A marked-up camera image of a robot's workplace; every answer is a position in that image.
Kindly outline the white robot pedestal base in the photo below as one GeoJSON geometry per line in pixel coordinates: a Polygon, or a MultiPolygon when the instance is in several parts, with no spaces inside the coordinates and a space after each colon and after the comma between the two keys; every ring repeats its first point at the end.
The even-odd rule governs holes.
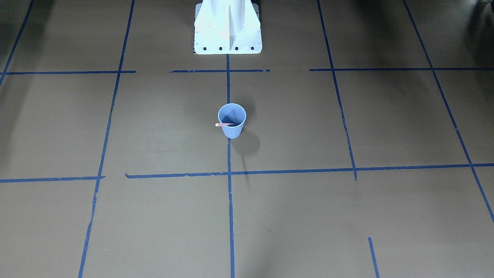
{"type": "Polygon", "coordinates": [[[198,55],[262,52],[259,5],[252,0],[203,0],[195,6],[193,51],[198,55]]]}

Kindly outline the light blue ribbed cup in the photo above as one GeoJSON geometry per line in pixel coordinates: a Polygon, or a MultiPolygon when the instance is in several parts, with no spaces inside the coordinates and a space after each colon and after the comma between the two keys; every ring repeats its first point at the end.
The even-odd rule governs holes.
{"type": "Polygon", "coordinates": [[[221,126],[221,129],[228,139],[240,136],[247,118],[247,113],[241,105],[228,103],[219,109],[217,116],[220,124],[226,124],[221,126]]]}

